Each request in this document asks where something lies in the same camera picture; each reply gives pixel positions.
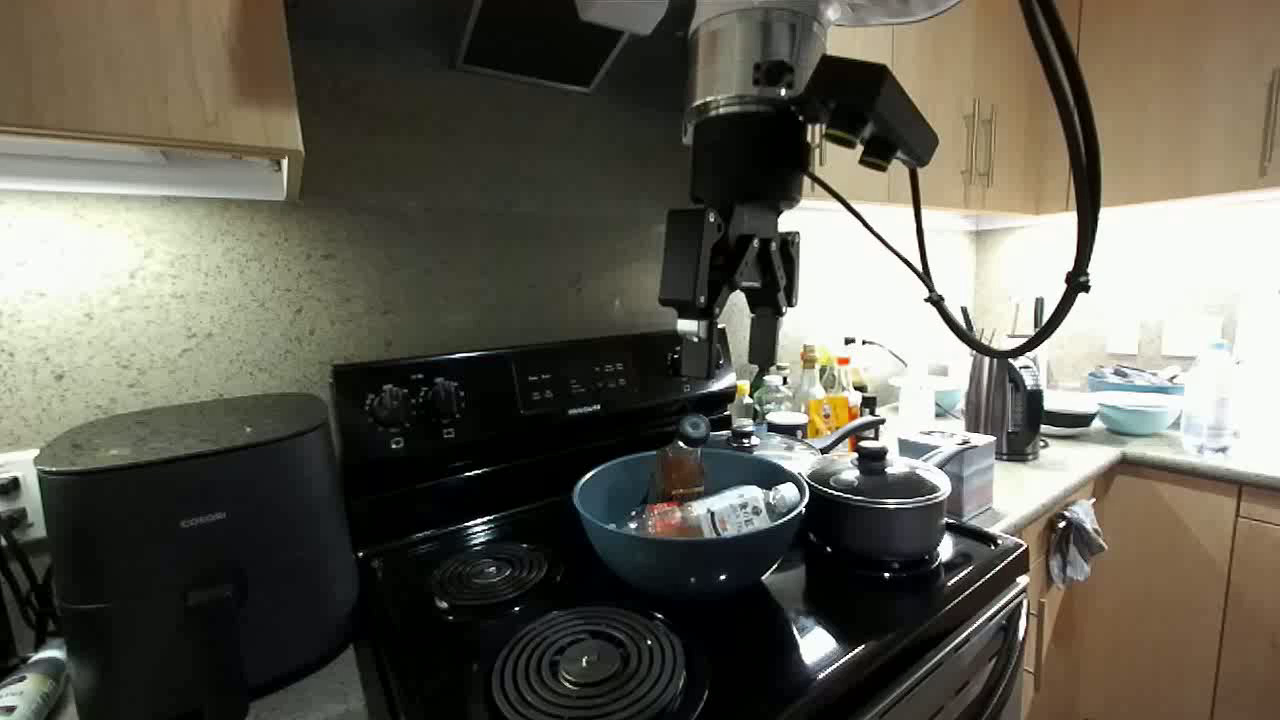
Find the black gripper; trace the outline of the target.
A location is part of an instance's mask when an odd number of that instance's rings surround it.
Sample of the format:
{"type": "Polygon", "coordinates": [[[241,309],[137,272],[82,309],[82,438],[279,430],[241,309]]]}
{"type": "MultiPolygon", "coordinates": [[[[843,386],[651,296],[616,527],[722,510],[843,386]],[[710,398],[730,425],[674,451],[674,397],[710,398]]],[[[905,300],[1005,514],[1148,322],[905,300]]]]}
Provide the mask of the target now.
{"type": "Polygon", "coordinates": [[[804,118],[793,113],[730,113],[692,127],[692,203],[668,210],[661,305],[705,319],[705,377],[731,368],[730,332],[714,319],[741,286],[754,309],[750,363],[778,363],[782,316],[795,300],[795,253],[750,260],[778,234],[808,171],[804,118]]]}

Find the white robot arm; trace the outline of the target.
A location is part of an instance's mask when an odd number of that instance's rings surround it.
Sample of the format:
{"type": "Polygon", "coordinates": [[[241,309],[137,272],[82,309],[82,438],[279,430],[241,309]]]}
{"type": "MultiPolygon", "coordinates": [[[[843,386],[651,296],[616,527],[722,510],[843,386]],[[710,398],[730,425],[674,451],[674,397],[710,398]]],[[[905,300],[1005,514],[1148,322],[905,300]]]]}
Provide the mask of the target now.
{"type": "Polygon", "coordinates": [[[750,300],[750,363],[769,371],[795,305],[801,234],[782,216],[812,171],[808,132],[856,148],[866,167],[929,167],[942,137],[886,61],[827,50],[832,27],[895,27],[958,0],[695,0],[683,139],[692,200],[668,210],[661,305],[722,322],[750,300]]]}

